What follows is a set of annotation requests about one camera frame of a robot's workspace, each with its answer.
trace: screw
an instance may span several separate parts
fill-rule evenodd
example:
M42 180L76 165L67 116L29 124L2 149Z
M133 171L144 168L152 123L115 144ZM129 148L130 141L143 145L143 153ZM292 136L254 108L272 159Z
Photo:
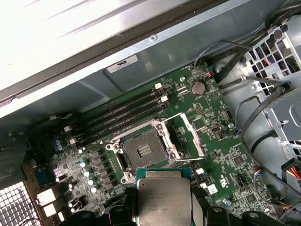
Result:
M184 76L180 77L180 82L184 82L186 78Z
M213 211L214 211L214 212L217 212L217 213L218 213L218 212L222 212L221 208L218 208L218 207L214 207L214 208L213 208Z
M251 85L251 89L257 89L258 85L256 83L254 83L253 85Z
M243 57L240 59L240 62L241 62L242 64L245 64L245 63L246 63L246 58L243 56Z
M258 214L257 213L249 213L249 216L252 218L258 218Z
M156 126L156 128L160 130L160 129L162 129L163 127L162 127L161 124L159 124L159 125Z
M280 30L276 30L274 32L275 39L281 39L282 38L282 32Z
M173 159L173 158L175 158L175 154L174 154L174 153L170 153L169 157L170 157L171 159Z
M229 124L228 124L228 128L229 128L229 129L232 129L232 128L234 128L234 123L232 123L232 122L229 122Z
M158 39L158 36L155 35L155 34L152 34L152 35L150 36L150 40L152 40L152 41L156 41L157 39Z

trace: mesh vent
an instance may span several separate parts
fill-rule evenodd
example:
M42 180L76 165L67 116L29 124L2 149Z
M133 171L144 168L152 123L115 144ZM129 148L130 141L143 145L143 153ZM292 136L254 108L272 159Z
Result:
M297 148L296 146L293 146L293 151L296 154L296 157L301 161L301 141L296 140L296 141L290 141L291 144L300 146L300 148Z
M249 51L252 60L250 64L256 77L267 78L267 67L277 64L277 71L270 74L271 79L279 79L286 77L300 70L296 60L292 54L287 38L276 40L274 35L270 35L269 39L262 41L260 45L254 47L254 51ZM266 96L271 94L272 86L261 83L262 89Z
M23 182L0 190L0 226L20 226L26 219L38 218ZM22 226L40 226L28 221Z

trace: electrolytic capacitor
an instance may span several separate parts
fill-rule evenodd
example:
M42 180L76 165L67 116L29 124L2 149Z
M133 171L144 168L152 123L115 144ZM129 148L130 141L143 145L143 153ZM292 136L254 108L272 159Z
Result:
M56 181L56 182L60 182L61 180L64 180L66 177L67 177L66 174L61 175L61 176L57 177L57 178L55 179L55 181Z
M71 213L74 213L75 211L77 211L79 209L79 206L76 204L75 206L73 206L70 211Z
M229 199L224 199L222 202L225 204L226 207L230 207L232 205L232 202Z
M85 172L84 172L84 175L85 175L85 177L89 177L90 176L90 174L91 174L91 171L90 170L86 170Z
M98 190L98 186L93 186L93 187L91 188L91 192L92 192L92 193L96 193L97 190Z
M75 200L73 200L72 202L68 203L68 206L71 208L71 207L74 206L77 202L78 202L78 200L75 199Z
M86 162L86 161L82 161L82 162L79 164L79 166L80 166L81 168L85 168L86 165L87 165L87 162Z
M88 180L88 185L92 186L94 184L94 182L95 182L95 179L94 178L90 178Z
M69 188L73 188L77 184L77 181L72 181L68 184Z

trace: sticker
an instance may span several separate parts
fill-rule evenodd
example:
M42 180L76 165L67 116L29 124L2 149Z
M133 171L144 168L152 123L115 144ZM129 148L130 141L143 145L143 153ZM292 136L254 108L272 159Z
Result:
M137 61L138 61L138 58L137 58L136 55L134 55L134 56L129 57L128 59L122 60L122 61L118 62L117 64L114 64L114 65L108 67L107 70L110 73L114 73L114 72L119 71L120 69L122 69L126 66L129 66L129 65L137 62Z
M208 188L209 194L211 194L211 195L218 192L215 184L209 185L207 188Z

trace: mounting screw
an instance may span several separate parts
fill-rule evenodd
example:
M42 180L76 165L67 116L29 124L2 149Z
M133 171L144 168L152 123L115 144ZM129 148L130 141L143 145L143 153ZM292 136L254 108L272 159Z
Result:
M228 123L228 128L229 128L229 129L232 129L232 128L234 128L234 123L232 123L232 122L229 122L229 123Z
M222 212L221 208L218 208L218 207L214 207L214 208L213 208L213 211L214 211L214 212L217 212L217 213L218 213L218 212Z
M276 30L274 32L274 37L275 37L275 39L281 39L282 38L282 31Z
M257 213L249 213L249 216L252 218L259 218Z
M158 39L158 36L155 35L155 34L152 34L152 35L150 36L150 40L152 40L152 41L156 41L157 39Z
M170 157L171 159L174 159L174 158L175 158L175 154L174 154L174 153L170 153L169 157Z
M243 57L240 59L240 62L241 62L242 64L245 64L245 63L246 63L246 58L243 56Z
M186 78L184 76L180 77L180 82L184 82Z
M158 130L161 130L161 129L163 129L163 127L162 127L162 125L161 125L161 124L158 124L158 125L156 126L156 128L157 128Z

